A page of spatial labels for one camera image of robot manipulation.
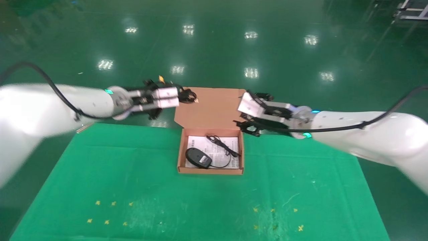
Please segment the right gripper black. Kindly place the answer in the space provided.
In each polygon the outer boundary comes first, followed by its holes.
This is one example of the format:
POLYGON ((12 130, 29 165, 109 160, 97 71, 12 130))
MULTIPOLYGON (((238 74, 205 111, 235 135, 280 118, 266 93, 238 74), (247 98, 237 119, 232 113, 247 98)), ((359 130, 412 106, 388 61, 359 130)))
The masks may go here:
MULTIPOLYGON (((249 92, 250 97, 255 101, 256 99, 271 102, 274 97, 268 93, 253 93, 249 92)), ((233 121, 236 126, 240 129, 242 133, 249 134, 251 136, 260 137, 261 136, 261 128, 257 127, 250 121, 239 122, 238 120, 233 121)), ((283 132, 279 130, 289 129, 290 120, 284 117, 276 117, 274 116, 274 120, 272 119, 262 119, 258 118, 258 123, 262 126, 262 128, 266 131, 277 133, 279 135, 291 135, 290 132, 283 132)))

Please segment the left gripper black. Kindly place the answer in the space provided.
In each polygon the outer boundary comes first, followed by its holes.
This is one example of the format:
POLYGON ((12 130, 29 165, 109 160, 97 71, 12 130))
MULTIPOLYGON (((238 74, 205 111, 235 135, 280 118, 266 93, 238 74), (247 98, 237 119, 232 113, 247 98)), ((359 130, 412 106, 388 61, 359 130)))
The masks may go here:
MULTIPOLYGON (((137 92, 137 96, 133 97, 133 110, 132 114, 142 115, 147 114, 149 120, 158 119, 159 115, 162 113, 162 109, 150 109, 150 110, 141 110, 140 105, 153 104, 154 98, 151 96, 152 92, 159 88, 158 83, 153 80, 144 80, 143 86, 139 88, 133 88, 132 91, 137 92)), ((178 99, 180 103, 188 103, 188 90, 184 88, 178 88, 178 99)))

